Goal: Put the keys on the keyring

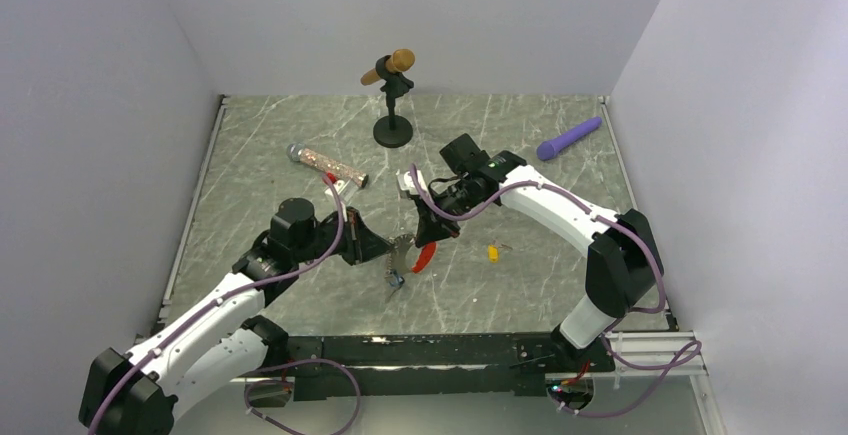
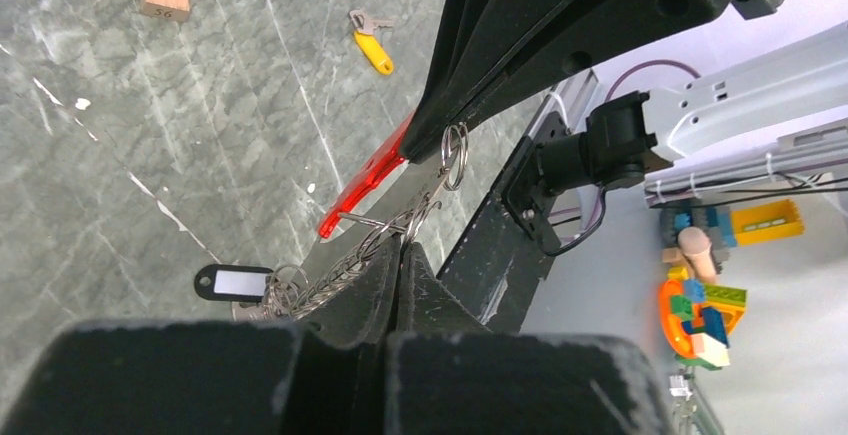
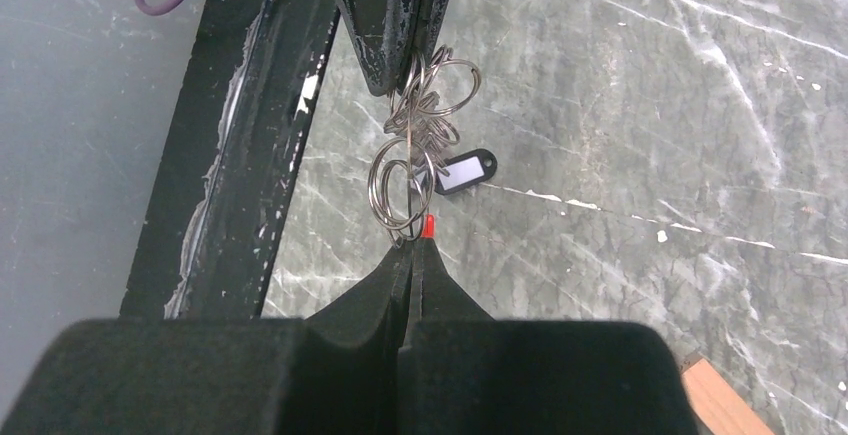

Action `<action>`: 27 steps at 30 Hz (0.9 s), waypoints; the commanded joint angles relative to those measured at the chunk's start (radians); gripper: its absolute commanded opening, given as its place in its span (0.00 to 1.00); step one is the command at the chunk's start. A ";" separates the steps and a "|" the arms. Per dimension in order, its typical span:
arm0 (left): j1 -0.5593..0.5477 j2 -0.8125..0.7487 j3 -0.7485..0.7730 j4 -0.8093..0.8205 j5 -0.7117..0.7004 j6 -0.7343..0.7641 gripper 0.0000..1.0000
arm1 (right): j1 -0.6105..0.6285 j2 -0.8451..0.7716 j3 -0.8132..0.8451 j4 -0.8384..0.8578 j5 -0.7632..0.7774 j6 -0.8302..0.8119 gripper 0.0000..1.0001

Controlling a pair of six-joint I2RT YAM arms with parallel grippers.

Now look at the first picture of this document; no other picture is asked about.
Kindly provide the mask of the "blue key tag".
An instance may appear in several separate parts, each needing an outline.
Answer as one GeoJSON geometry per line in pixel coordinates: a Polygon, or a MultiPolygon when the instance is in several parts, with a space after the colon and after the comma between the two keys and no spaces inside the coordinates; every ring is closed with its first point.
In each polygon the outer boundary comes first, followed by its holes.
{"type": "Polygon", "coordinates": [[[405,284],[404,277],[394,270],[390,270],[388,272],[387,281],[389,286],[395,289],[400,288],[405,284]]]}

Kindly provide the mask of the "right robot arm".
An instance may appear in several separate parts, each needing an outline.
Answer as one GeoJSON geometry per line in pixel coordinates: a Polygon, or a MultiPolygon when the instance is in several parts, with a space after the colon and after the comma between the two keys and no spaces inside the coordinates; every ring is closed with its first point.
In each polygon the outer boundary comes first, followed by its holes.
{"type": "Polygon", "coordinates": [[[428,187],[417,167],[397,175],[399,193],[418,212],[416,244],[423,247],[460,234],[459,224],[490,205],[515,210],[568,242],[586,259],[585,293],[552,331],[551,354],[562,369],[586,362],[590,346],[658,292],[652,312],[665,308],[663,267],[647,217],[636,209],[619,214],[590,203],[543,176],[510,151],[489,155],[463,134],[440,151],[452,171],[447,188],[428,187]]]}

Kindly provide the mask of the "yellow tag key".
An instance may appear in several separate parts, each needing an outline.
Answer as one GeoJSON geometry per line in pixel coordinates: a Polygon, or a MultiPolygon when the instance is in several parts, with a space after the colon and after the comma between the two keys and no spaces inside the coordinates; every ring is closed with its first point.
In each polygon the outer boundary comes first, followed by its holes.
{"type": "Polygon", "coordinates": [[[498,263],[505,252],[512,251],[513,247],[505,243],[493,240],[487,245],[487,257],[491,263],[498,263]]]}

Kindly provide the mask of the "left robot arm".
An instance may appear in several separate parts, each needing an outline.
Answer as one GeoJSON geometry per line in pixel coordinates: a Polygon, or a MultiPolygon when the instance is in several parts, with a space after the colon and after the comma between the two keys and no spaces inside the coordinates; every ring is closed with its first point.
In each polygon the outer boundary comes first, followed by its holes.
{"type": "Polygon", "coordinates": [[[341,205],[317,220],[303,198],[283,201],[250,249],[200,302],[147,340],[91,364],[78,419],[92,434],[168,434],[199,401],[231,379],[279,372],[288,333],[261,311],[312,262],[332,255],[355,266],[392,244],[341,205]]]}

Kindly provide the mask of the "red carabiner keyring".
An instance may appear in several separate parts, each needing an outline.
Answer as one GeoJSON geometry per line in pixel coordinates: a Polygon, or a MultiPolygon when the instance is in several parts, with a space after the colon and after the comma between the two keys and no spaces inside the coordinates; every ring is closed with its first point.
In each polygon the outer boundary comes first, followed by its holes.
{"type": "Polygon", "coordinates": [[[434,257],[436,250],[437,250],[437,243],[436,242],[431,242],[431,243],[428,243],[425,246],[423,246],[421,248],[421,251],[419,253],[419,256],[418,256],[416,262],[411,267],[411,272],[412,273],[420,273],[421,271],[423,271],[427,267],[427,265],[430,263],[432,258],[434,257]]]}

